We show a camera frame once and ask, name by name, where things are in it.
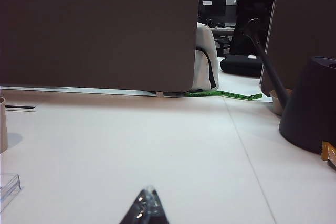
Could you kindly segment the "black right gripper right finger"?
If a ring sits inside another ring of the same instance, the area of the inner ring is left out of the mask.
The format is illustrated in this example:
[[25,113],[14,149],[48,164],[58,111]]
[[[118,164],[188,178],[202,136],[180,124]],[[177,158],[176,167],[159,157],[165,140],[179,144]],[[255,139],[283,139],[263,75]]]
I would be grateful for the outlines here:
[[168,224],[168,219],[156,189],[152,187],[150,188],[150,192],[153,196],[153,203],[150,211],[150,224]]

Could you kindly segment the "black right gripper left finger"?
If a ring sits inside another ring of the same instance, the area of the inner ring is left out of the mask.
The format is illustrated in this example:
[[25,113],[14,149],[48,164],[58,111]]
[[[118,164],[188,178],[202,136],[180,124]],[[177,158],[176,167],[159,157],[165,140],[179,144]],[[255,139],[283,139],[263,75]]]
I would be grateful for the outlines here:
[[151,210],[151,186],[144,187],[120,223],[148,223]]

